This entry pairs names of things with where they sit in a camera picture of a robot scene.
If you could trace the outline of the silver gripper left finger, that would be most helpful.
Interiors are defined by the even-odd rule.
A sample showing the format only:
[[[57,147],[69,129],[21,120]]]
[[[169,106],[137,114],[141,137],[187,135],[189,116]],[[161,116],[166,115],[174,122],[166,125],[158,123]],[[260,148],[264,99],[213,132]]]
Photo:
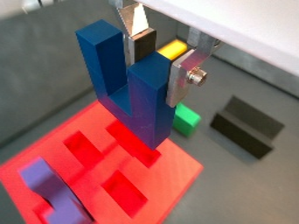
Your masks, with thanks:
[[[108,0],[125,34],[125,50],[133,65],[154,51],[156,30],[148,25],[145,8],[136,0]]]

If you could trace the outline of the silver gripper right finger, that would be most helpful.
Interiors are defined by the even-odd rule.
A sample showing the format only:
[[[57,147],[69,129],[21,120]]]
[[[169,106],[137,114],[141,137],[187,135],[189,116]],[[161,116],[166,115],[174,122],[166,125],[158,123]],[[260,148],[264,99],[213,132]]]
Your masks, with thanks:
[[[188,94],[191,84],[200,86],[207,80],[201,63],[220,47],[220,41],[191,27],[187,44],[191,49],[172,62],[165,102],[173,108]]]

